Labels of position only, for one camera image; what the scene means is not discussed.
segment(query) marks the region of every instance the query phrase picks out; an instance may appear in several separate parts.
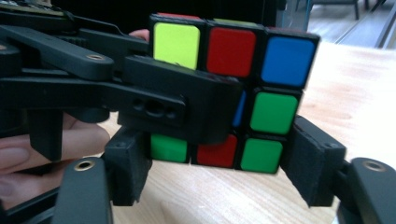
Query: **human hand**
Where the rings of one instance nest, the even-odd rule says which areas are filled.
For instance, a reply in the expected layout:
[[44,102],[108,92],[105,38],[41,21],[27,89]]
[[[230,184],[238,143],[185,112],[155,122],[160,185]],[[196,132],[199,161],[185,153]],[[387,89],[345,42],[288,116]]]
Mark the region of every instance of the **human hand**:
[[58,187],[65,166],[75,159],[100,154],[109,140],[97,124],[81,122],[64,114],[62,161],[44,175],[16,173],[50,163],[30,146],[29,135],[0,139],[0,199],[9,209]]

